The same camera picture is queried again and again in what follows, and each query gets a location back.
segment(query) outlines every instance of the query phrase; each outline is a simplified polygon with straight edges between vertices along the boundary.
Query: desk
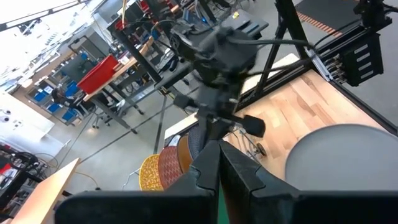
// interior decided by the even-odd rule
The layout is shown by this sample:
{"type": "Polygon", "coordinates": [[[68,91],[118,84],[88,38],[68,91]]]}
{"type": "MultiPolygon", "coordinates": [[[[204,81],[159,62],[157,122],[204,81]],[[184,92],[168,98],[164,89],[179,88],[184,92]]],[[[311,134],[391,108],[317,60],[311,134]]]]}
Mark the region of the desk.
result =
{"type": "MultiPolygon", "coordinates": [[[[152,37],[149,37],[149,40],[142,46],[142,48],[140,49],[140,53],[141,54],[145,54],[148,50],[149,47],[153,44],[154,39],[152,37]]],[[[126,99],[126,101],[130,104],[133,105],[133,107],[135,107],[136,110],[138,110],[138,112],[140,114],[144,114],[144,112],[142,112],[138,106],[136,105],[135,102],[133,102],[132,100],[130,100],[129,98],[127,98],[127,95],[125,93],[123,93],[122,90],[120,90],[114,83],[113,81],[115,81],[115,79],[117,79],[118,77],[120,77],[122,74],[124,74],[124,72],[129,69],[130,67],[132,67],[133,65],[135,65],[137,63],[137,60],[133,57],[130,59],[130,61],[125,64],[123,67],[121,67],[119,70],[117,70],[115,72],[115,74],[103,85],[101,85],[97,90],[95,90],[94,92],[87,94],[83,100],[84,101],[88,101],[91,100],[97,107],[99,107],[101,110],[103,110],[110,118],[114,119],[116,122],[118,122],[121,126],[125,127],[126,129],[132,131],[134,134],[137,134],[137,131],[135,129],[132,129],[130,127],[130,125],[127,124],[127,122],[125,122],[125,120],[123,120],[121,117],[119,117],[118,115],[114,114],[106,105],[104,105],[102,102],[100,102],[99,100],[96,99],[96,95],[104,90],[104,88],[109,85],[117,94],[119,94],[122,98],[126,99]]]]}
{"type": "Polygon", "coordinates": [[[10,224],[46,223],[79,161],[79,158],[75,159],[64,168],[40,182],[10,224]]]}
{"type": "MultiPolygon", "coordinates": [[[[287,65],[296,60],[298,58],[290,54],[276,62],[273,67],[287,65]]],[[[260,76],[256,76],[247,79],[242,92],[256,86],[259,78],[260,76]]],[[[261,143],[267,151],[267,157],[258,158],[260,163],[281,179],[284,178],[285,160],[289,151],[299,139],[318,128],[332,124],[356,123],[382,129],[375,120],[312,70],[236,113],[238,116],[244,114],[256,116],[266,123],[263,138],[249,137],[254,143],[261,143]]],[[[165,139],[186,132],[195,124],[197,119],[195,114],[191,114],[168,128],[165,139]]],[[[242,139],[236,139],[233,135],[224,140],[238,149],[244,146],[242,139]]]]}

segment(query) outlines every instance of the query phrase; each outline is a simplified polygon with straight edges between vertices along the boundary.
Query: black metal stand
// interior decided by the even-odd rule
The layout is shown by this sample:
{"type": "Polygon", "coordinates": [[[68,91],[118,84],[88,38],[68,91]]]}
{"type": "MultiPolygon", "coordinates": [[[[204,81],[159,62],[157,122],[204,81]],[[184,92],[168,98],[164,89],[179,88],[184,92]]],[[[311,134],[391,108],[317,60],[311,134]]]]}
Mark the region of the black metal stand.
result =
{"type": "MultiPolygon", "coordinates": [[[[289,34],[292,39],[296,40],[305,40],[307,41],[307,37],[305,36],[305,32],[303,27],[301,26],[300,19],[296,13],[296,9],[294,8],[292,1],[286,0],[276,0],[275,6],[279,13],[279,24],[277,30],[275,32],[275,39],[283,39],[286,33],[286,30],[289,30],[289,34]]],[[[269,52],[266,65],[264,66],[263,73],[261,79],[257,85],[255,96],[258,97],[261,95],[261,92],[264,91],[264,87],[267,84],[267,79],[269,76],[269,72],[266,72],[275,62],[278,50],[280,45],[274,44],[271,47],[271,51],[269,52]]],[[[308,58],[307,53],[305,52],[304,47],[296,46],[297,52],[300,55],[301,59],[308,58]]]]}
{"type": "Polygon", "coordinates": [[[128,39],[127,35],[122,30],[116,30],[114,33],[116,38],[122,43],[132,54],[132,56],[138,61],[138,63],[145,68],[148,75],[153,81],[160,82],[162,77],[157,73],[153,66],[146,60],[146,58],[139,52],[134,44],[128,39]]]}
{"type": "MultiPolygon", "coordinates": [[[[275,32],[275,39],[283,39],[284,35],[286,33],[286,29],[287,29],[287,27],[285,25],[285,22],[283,21],[282,18],[279,18],[279,25],[275,32]]],[[[256,96],[259,96],[261,94],[263,87],[267,85],[269,72],[266,72],[266,71],[269,70],[270,68],[272,68],[272,65],[274,64],[275,59],[276,59],[276,55],[278,54],[279,47],[280,47],[280,44],[274,44],[271,47],[271,51],[269,52],[266,65],[264,66],[264,69],[262,71],[262,76],[257,85],[257,89],[256,89],[256,93],[255,93],[256,96]]]]}

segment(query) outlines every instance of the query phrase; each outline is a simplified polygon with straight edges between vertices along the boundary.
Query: wooden table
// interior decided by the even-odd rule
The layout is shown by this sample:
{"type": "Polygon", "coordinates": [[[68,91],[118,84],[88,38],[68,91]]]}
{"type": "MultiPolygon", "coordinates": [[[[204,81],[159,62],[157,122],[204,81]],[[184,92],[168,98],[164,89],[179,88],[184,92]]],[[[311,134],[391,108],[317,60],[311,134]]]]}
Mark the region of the wooden table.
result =
{"type": "MultiPolygon", "coordinates": [[[[288,64],[298,60],[292,54],[274,65],[288,64]]],[[[247,80],[243,92],[256,86],[259,77],[247,80]]],[[[260,163],[272,174],[284,179],[285,160],[296,142],[306,134],[332,124],[356,123],[382,129],[365,112],[350,102],[313,70],[303,74],[278,90],[249,105],[236,115],[249,114],[261,118],[266,123],[263,138],[249,136],[255,143],[261,143],[267,157],[258,155],[260,163]]],[[[195,124],[195,114],[188,116],[165,132],[165,138],[179,133],[195,124]]],[[[224,140],[246,152],[238,131],[224,140]]]]}
{"type": "MultiPolygon", "coordinates": [[[[141,54],[145,54],[146,52],[148,52],[149,47],[154,43],[154,39],[152,37],[149,37],[148,41],[142,46],[142,48],[140,49],[140,53],[141,54]]],[[[109,85],[111,82],[115,81],[115,79],[117,79],[119,76],[121,76],[122,74],[124,74],[125,71],[127,71],[127,69],[129,69],[130,67],[132,67],[133,65],[135,65],[137,63],[137,60],[134,57],[130,58],[130,61],[125,64],[123,67],[121,67],[119,70],[117,70],[113,76],[103,85],[101,85],[97,90],[95,90],[94,92],[87,94],[83,100],[84,101],[88,101],[91,97],[93,97],[94,95],[98,94],[103,88],[105,88],[107,85],[109,85]]]]}
{"type": "MultiPolygon", "coordinates": [[[[278,62],[274,63],[272,67],[275,68],[275,67],[279,67],[279,66],[283,66],[283,65],[288,65],[290,63],[297,61],[298,59],[299,58],[297,58],[294,54],[289,54],[288,56],[286,56],[283,59],[279,60],[278,62]]],[[[270,72],[269,78],[271,76],[275,75],[276,73],[277,72],[270,72]]],[[[249,91],[251,88],[255,87],[257,85],[257,83],[260,81],[260,78],[261,78],[260,75],[256,75],[251,78],[248,78],[243,84],[241,93],[245,93],[245,92],[249,91]]],[[[195,116],[196,116],[196,113],[193,113],[190,116],[179,121],[177,124],[167,128],[165,131],[165,134],[164,134],[164,139],[167,139],[167,138],[173,136],[174,134],[177,134],[177,133],[183,131],[187,127],[195,124],[198,121],[195,116]]]]}
{"type": "Polygon", "coordinates": [[[54,205],[68,184],[80,159],[75,159],[64,168],[46,178],[33,190],[17,215],[6,223],[45,224],[52,214],[54,205]]]}

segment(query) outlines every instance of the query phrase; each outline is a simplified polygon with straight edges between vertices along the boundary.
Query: red bin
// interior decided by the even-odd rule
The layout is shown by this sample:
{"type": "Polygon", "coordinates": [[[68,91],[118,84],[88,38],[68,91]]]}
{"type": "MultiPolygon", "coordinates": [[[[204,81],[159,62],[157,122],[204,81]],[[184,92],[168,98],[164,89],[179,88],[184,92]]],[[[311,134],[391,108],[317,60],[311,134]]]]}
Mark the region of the red bin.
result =
{"type": "Polygon", "coordinates": [[[93,93],[112,78],[114,74],[113,68],[118,63],[119,62],[113,55],[107,56],[102,62],[91,69],[87,75],[80,80],[77,86],[87,94],[93,93]]]}

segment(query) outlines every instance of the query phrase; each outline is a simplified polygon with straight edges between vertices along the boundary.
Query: caster wheel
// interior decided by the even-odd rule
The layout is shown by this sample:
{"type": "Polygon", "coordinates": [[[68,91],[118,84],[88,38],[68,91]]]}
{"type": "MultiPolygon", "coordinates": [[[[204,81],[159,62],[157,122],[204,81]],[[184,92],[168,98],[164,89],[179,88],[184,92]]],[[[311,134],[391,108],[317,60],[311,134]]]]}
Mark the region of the caster wheel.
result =
{"type": "Polygon", "coordinates": [[[189,86],[189,82],[188,80],[182,80],[184,82],[184,84],[186,84],[187,86],[189,86]]]}
{"type": "Polygon", "coordinates": [[[262,144],[257,143],[256,146],[257,146],[259,152],[261,153],[261,155],[267,156],[267,152],[266,152],[266,150],[264,149],[264,147],[262,146],[262,144]]]}

